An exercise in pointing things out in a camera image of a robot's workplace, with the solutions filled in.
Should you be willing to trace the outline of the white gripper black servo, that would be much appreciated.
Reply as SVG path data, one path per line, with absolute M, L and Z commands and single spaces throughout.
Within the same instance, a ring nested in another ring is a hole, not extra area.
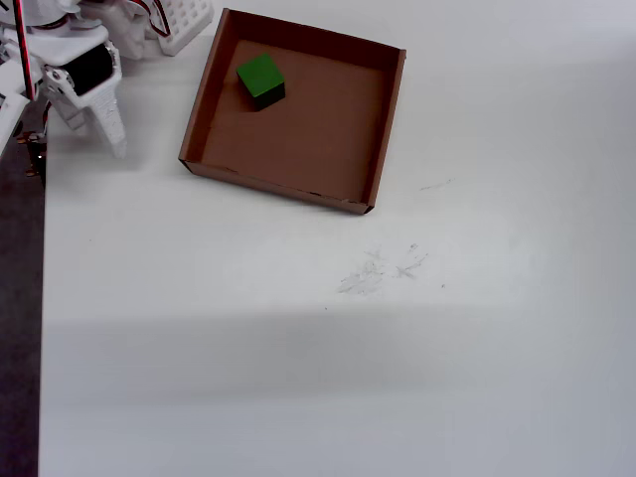
M 57 31 L 29 28 L 24 40 L 21 46 L 16 27 L 1 26 L 1 98 L 28 98 L 28 69 L 34 96 L 48 99 L 71 131 L 88 131 L 89 108 L 113 156 L 123 159 L 127 139 L 116 99 L 120 55 L 106 28 L 80 29 L 69 21 Z

